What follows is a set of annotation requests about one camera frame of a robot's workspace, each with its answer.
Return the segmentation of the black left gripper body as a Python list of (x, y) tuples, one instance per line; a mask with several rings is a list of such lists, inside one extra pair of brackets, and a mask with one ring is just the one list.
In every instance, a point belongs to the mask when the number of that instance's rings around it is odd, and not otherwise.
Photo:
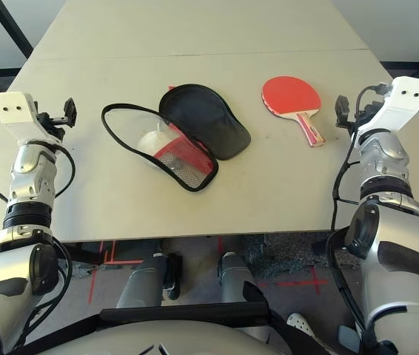
[(59, 128), (57, 125), (55, 125), (53, 123), (53, 120), (46, 112), (37, 114), (37, 120), (41, 124), (41, 126), (46, 130), (46, 132), (52, 135), (54, 138), (62, 139), (64, 137), (64, 129)]

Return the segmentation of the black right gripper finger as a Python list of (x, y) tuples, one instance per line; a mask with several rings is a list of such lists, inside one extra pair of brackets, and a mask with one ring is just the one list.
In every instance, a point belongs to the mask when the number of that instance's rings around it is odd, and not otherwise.
[(336, 127), (349, 128), (349, 101), (346, 96), (339, 95), (335, 102)]

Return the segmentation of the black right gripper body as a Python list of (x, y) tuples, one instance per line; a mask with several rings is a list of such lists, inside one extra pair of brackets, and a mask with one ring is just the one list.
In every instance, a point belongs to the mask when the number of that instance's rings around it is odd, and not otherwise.
[(360, 128), (364, 124), (370, 122), (376, 113), (382, 107), (382, 103), (370, 103), (367, 104), (363, 109), (360, 109), (358, 113), (354, 115), (354, 121), (348, 122), (348, 129), (354, 129), (355, 124)]

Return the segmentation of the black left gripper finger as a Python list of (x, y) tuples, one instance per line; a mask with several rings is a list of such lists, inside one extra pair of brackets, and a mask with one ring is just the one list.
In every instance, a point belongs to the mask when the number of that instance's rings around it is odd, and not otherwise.
[(72, 98), (68, 98), (64, 103), (64, 118), (63, 124), (70, 128), (76, 125), (77, 109)]

